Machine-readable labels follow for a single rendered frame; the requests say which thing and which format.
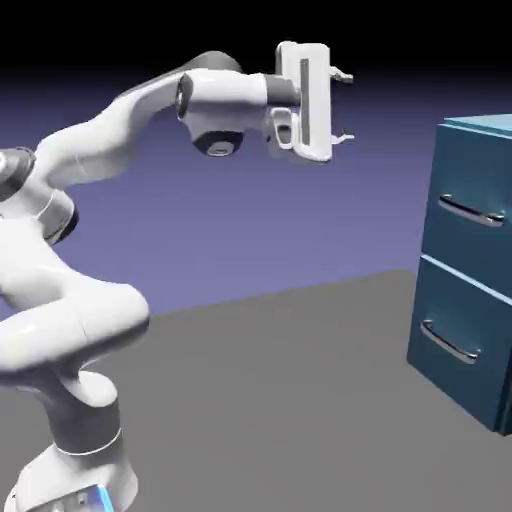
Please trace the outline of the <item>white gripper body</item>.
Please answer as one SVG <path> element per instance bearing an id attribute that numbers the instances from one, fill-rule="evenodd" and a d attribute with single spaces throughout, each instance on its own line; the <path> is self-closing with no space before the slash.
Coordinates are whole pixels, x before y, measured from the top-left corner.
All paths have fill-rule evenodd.
<path id="1" fill-rule="evenodd" d="M 274 134 L 282 151 L 313 162 L 329 162 L 331 142 L 330 50 L 321 43 L 281 42 L 279 74 L 299 92 L 299 107 L 274 109 Z"/>

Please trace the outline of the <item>blue drawer front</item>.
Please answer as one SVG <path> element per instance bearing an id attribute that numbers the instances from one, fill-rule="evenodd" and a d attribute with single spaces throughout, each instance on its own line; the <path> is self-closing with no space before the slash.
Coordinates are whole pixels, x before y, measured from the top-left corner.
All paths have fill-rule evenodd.
<path id="1" fill-rule="evenodd" d="M 485 213 L 503 213 L 501 227 L 458 217 L 438 205 L 450 194 Z M 438 127 L 422 253 L 512 298 L 512 138 Z"/>
<path id="2" fill-rule="evenodd" d="M 468 351 L 473 365 L 459 361 L 420 331 L 435 332 Z M 407 361 L 487 429 L 512 435 L 512 299 L 420 260 Z"/>

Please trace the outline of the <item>blue painted cabinet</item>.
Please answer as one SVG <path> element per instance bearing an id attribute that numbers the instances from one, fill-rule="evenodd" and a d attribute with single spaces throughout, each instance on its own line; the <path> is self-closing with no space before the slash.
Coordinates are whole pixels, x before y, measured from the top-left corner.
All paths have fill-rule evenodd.
<path id="1" fill-rule="evenodd" d="M 437 127 L 407 361 L 512 435 L 512 113 Z"/>

